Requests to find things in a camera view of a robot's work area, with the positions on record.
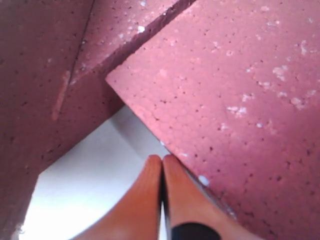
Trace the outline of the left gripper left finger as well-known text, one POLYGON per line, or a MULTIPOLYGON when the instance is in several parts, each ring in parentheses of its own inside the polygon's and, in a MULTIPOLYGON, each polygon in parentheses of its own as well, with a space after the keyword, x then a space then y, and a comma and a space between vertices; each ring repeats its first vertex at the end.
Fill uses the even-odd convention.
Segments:
POLYGON ((157 240, 161 220, 162 160, 146 159, 124 196, 74 240, 157 240))

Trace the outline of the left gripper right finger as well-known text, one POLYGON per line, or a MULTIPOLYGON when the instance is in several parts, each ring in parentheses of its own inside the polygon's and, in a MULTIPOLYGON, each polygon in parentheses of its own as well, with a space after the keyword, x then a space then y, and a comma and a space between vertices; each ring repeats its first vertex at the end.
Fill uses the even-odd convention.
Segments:
POLYGON ((205 195, 173 155, 163 158, 165 214, 172 240, 256 240, 205 195))

